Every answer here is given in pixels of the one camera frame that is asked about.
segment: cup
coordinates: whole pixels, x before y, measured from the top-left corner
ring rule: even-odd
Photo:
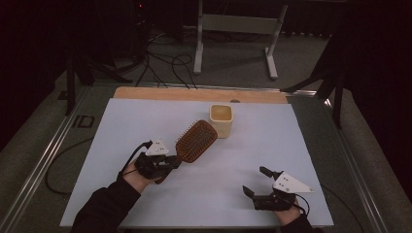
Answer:
[[[218,132],[218,138],[230,135],[233,122],[233,111],[228,105],[212,105],[210,107],[210,124]]]

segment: white tabletop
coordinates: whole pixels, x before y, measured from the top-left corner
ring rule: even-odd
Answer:
[[[116,180],[130,154],[160,138],[176,154],[175,142],[196,120],[208,119],[219,102],[111,99],[60,223],[71,226],[91,193]],[[315,189],[301,193],[312,225],[333,221],[316,171],[289,104],[230,104],[231,134],[218,139],[195,162],[183,163],[162,184],[152,184],[120,227],[254,228],[279,225],[272,213],[256,211],[242,185],[267,195],[273,179],[259,166],[285,171]]]

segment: table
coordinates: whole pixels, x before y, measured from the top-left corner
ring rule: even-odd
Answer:
[[[114,97],[102,118],[61,226],[73,223],[92,191],[116,179],[136,144],[161,135],[173,154],[174,140],[194,119],[207,117],[212,103],[227,104],[234,99],[241,103],[230,103],[234,110],[230,137],[218,139],[194,163],[182,164],[164,183],[149,186],[120,227],[275,227],[279,223],[272,213],[255,211],[252,201],[242,192],[242,184],[257,194],[271,192],[273,180],[259,173],[261,165],[278,171],[287,168],[289,174],[314,187],[314,193],[302,194],[312,203],[309,220],[314,225],[333,224],[292,107],[283,94],[121,87]]]
[[[198,0],[198,19],[197,19],[197,46],[194,58],[194,74],[201,73],[203,43],[203,30],[227,31],[227,32],[246,32],[273,35],[269,48],[265,48],[266,63],[269,69],[270,79],[276,80],[278,73],[276,71],[273,51],[281,32],[282,23],[288,9],[288,5],[283,5],[277,18],[264,17],[237,17],[203,14],[203,0]]]

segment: brush bristles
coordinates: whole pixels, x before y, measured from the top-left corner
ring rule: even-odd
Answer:
[[[180,160],[191,163],[218,139],[216,130],[201,119],[192,125],[176,144],[176,153]]]

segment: black sleeve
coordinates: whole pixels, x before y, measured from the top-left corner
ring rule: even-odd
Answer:
[[[76,215],[71,232],[117,232],[139,197],[124,179],[96,190]]]
[[[282,233],[324,233],[321,228],[312,228],[305,215],[300,215],[296,220],[281,227]]]

